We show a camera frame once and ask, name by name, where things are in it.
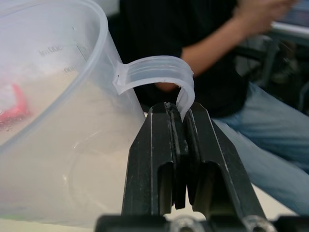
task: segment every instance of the jeans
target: jeans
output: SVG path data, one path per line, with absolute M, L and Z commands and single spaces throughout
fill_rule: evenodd
M 250 84 L 241 111 L 213 120 L 236 147 L 253 184 L 309 215 L 309 117 Z

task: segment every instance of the translucent plastic jug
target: translucent plastic jug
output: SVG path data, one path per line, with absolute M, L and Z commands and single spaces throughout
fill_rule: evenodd
M 0 10 L 0 218 L 91 227 L 120 213 L 128 151 L 144 114 L 134 86 L 182 87 L 178 58 L 121 63 L 90 0 L 35 0 Z

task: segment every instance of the plastic handle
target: plastic handle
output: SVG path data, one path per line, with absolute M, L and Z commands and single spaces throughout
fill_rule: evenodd
M 118 94 L 128 89 L 152 84 L 174 83 L 181 87 L 176 105 L 184 119 L 195 99 L 193 72 L 182 59 L 171 56 L 147 57 L 129 64 L 119 64 L 114 79 Z

